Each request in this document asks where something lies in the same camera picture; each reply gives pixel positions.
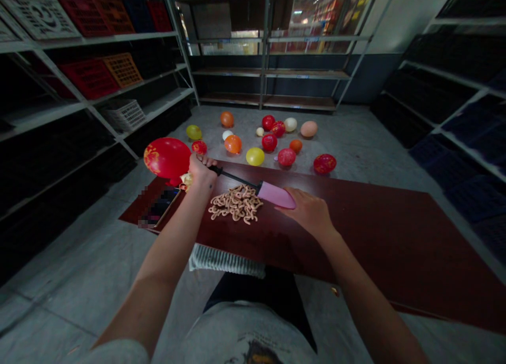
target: smartphone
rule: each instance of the smartphone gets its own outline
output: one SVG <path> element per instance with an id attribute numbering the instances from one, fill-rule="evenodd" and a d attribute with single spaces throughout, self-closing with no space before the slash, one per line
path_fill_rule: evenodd
<path id="1" fill-rule="evenodd" d="M 160 225 L 163 218 L 166 216 L 170 206 L 179 196 L 181 192 L 177 187 L 172 187 L 163 192 L 163 194 L 154 202 L 149 211 L 142 216 L 139 220 L 139 227 L 141 228 L 156 228 Z"/>

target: yellow balloon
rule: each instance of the yellow balloon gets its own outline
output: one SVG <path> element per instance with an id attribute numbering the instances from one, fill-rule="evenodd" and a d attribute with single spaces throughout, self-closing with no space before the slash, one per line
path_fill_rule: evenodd
<path id="1" fill-rule="evenodd" d="M 192 140 L 200 140 L 202 138 L 202 131 L 200 130 L 199 127 L 194 125 L 188 126 L 188 128 L 186 129 L 186 134 Z"/>
<path id="2" fill-rule="evenodd" d="M 264 159 L 264 151 L 260 148 L 251 148 L 246 153 L 246 161 L 248 161 L 250 165 L 259 166 L 262 164 L 262 162 L 264 162 Z"/>

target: inflated balloon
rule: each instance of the inflated balloon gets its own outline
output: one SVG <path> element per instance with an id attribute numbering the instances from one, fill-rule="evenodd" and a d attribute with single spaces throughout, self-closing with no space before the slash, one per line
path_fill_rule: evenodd
<path id="1" fill-rule="evenodd" d="M 222 137 L 223 141 L 225 141 L 227 139 L 227 137 L 232 136 L 232 135 L 233 135 L 232 131 L 225 131 L 225 132 L 223 132 L 221 137 Z"/>
<path id="2" fill-rule="evenodd" d="M 293 149 L 295 153 L 299 154 L 300 150 L 302 149 L 302 142 L 300 140 L 293 140 L 290 143 L 290 149 Z"/>
<path id="3" fill-rule="evenodd" d="M 285 134 L 285 123 L 283 123 L 282 121 L 276 121 L 274 124 L 273 124 L 273 127 L 270 129 L 270 131 L 272 133 L 274 133 L 274 135 L 276 137 L 281 137 Z"/>
<path id="4" fill-rule="evenodd" d="M 159 138 L 148 145 L 144 151 L 144 163 L 157 176 L 170 178 L 171 184 L 181 183 L 179 176 L 190 167 L 190 148 L 178 139 Z"/>
<path id="5" fill-rule="evenodd" d="M 262 146 L 265 151 L 273 151 L 278 145 L 278 139 L 272 133 L 262 137 Z"/>
<path id="6" fill-rule="evenodd" d="M 223 124 L 223 126 L 225 128 L 230 128 L 231 126 L 233 126 L 233 115 L 230 113 L 230 112 L 223 112 L 221 114 L 221 123 Z"/>
<path id="7" fill-rule="evenodd" d="M 318 131 L 318 124 L 314 121 L 306 121 L 300 128 L 300 134 L 304 137 L 313 137 Z"/>
<path id="8" fill-rule="evenodd" d="M 293 149 L 285 148 L 278 153 L 278 162 L 283 166 L 290 166 L 295 162 L 296 154 Z"/>
<path id="9" fill-rule="evenodd" d="M 270 131 L 270 129 L 273 127 L 274 123 L 276 122 L 276 119 L 272 115 L 267 115 L 262 119 L 262 127 L 266 131 Z"/>
<path id="10" fill-rule="evenodd" d="M 239 136 L 232 135 L 227 137 L 225 140 L 225 149 L 227 149 L 230 153 L 239 154 L 241 152 L 242 141 Z"/>
<path id="11" fill-rule="evenodd" d="M 260 148 L 251 148 L 246 153 L 246 161 L 248 161 L 250 165 L 259 166 L 262 164 L 262 162 L 264 162 L 264 159 L 264 151 Z"/>
<path id="12" fill-rule="evenodd" d="M 287 132 L 293 132 L 297 128 L 297 120 L 288 118 L 285 120 L 285 128 Z"/>
<path id="13" fill-rule="evenodd" d="M 200 140 L 202 138 L 202 131 L 195 125 L 190 125 L 186 128 L 186 134 L 192 140 Z"/>
<path id="14" fill-rule="evenodd" d="M 315 171 L 320 174 L 327 174 L 336 168 L 336 159 L 328 154 L 319 155 L 313 162 Z"/>
<path id="15" fill-rule="evenodd" d="M 191 150 L 193 150 L 197 154 L 206 154 L 207 153 L 207 145 L 203 141 L 195 141 L 191 145 Z"/>

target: hand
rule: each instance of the hand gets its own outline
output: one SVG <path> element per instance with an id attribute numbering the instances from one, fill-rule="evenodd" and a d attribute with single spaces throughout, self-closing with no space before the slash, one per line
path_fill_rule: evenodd
<path id="1" fill-rule="evenodd" d="M 193 184 L 206 181 L 209 182 L 209 185 L 213 185 L 218 175 L 214 171 L 209 170 L 209 167 L 212 165 L 216 166 L 217 164 L 216 160 L 212 158 L 192 153 L 189 171 L 193 175 Z"/>
<path id="2" fill-rule="evenodd" d="M 296 207 L 294 209 L 275 207 L 276 210 L 295 220 L 318 241 L 335 231 L 327 203 L 323 199 L 292 187 L 285 187 L 285 190 L 294 199 Z"/>

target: brown tabletop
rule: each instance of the brown tabletop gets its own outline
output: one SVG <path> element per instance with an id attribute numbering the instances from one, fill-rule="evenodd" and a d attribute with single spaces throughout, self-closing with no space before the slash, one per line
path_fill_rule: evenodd
<path id="1" fill-rule="evenodd" d="M 506 288 L 427 193 L 219 161 L 252 183 L 292 186 L 325 199 L 335 227 L 385 296 L 400 311 L 439 315 L 506 332 Z M 120 219 L 137 224 L 165 188 L 156 178 Z M 221 176 L 212 196 L 238 183 Z M 184 194 L 178 198 L 163 228 Z M 205 213 L 197 242 L 294 273 L 335 283 L 327 257 L 297 223 L 268 202 L 250 226 Z"/>

